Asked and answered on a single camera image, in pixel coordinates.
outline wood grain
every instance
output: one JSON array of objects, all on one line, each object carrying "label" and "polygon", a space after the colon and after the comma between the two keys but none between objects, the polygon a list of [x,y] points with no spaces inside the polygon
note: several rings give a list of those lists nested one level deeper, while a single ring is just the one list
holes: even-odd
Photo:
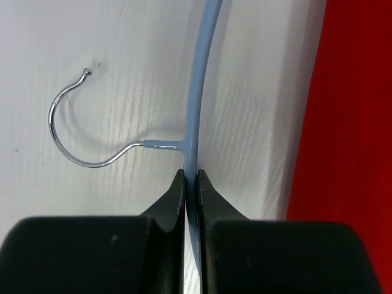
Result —
[{"label": "wood grain", "polygon": [[[51,141],[57,92],[93,76],[60,107],[59,136],[98,161],[130,140],[180,139],[204,1],[0,3],[0,240],[21,218],[138,214],[169,187],[179,153],[135,149],[98,170]],[[246,216],[283,218],[325,1],[222,6],[207,69],[199,161]],[[186,239],[186,293],[198,276]]]}]

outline hook tip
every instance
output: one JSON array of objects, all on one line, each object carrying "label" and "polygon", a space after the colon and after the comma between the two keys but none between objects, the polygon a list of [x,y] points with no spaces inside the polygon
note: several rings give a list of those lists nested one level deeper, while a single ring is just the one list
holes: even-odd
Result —
[{"label": "hook tip", "polygon": [[83,74],[84,75],[92,75],[92,70],[88,69],[88,68],[85,68],[85,69],[83,69]]}]

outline red surface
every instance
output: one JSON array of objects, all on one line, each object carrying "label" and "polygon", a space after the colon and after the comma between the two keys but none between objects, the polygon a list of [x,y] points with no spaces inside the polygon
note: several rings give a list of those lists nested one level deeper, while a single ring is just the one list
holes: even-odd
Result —
[{"label": "red surface", "polygon": [[392,0],[329,0],[288,219],[338,221],[392,293]]}]

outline red cloth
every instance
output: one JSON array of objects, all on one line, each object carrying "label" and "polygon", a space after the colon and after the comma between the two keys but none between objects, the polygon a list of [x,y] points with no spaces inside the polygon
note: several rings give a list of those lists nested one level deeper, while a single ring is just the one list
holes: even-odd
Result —
[{"label": "red cloth", "polygon": [[329,0],[287,218],[348,224],[392,293],[392,0]]}]

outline silver hook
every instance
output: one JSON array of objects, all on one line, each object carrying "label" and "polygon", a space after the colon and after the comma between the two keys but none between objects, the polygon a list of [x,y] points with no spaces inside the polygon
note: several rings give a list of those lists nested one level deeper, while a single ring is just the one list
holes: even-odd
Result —
[{"label": "silver hook", "polygon": [[73,163],[80,165],[82,167],[90,167],[90,168],[98,168],[98,167],[105,167],[109,164],[112,164],[114,161],[119,159],[122,155],[124,155],[125,152],[130,150],[133,147],[137,146],[143,146],[142,141],[133,141],[122,147],[116,154],[111,156],[109,159],[101,161],[101,162],[86,162],[83,160],[80,160],[73,156],[68,150],[64,147],[64,145],[61,143],[57,132],[56,132],[56,127],[55,127],[55,114],[56,114],[56,109],[61,101],[69,92],[72,90],[76,89],[77,87],[81,86],[85,80],[87,79],[88,76],[92,75],[92,70],[91,69],[83,69],[83,73],[80,76],[80,78],[75,82],[72,83],[71,85],[65,87],[63,90],[57,94],[56,98],[54,99],[53,103],[51,104],[50,110],[49,110],[49,130],[51,137],[56,144],[57,148],[59,148],[60,152],[63,153],[63,155],[71,160]]}]

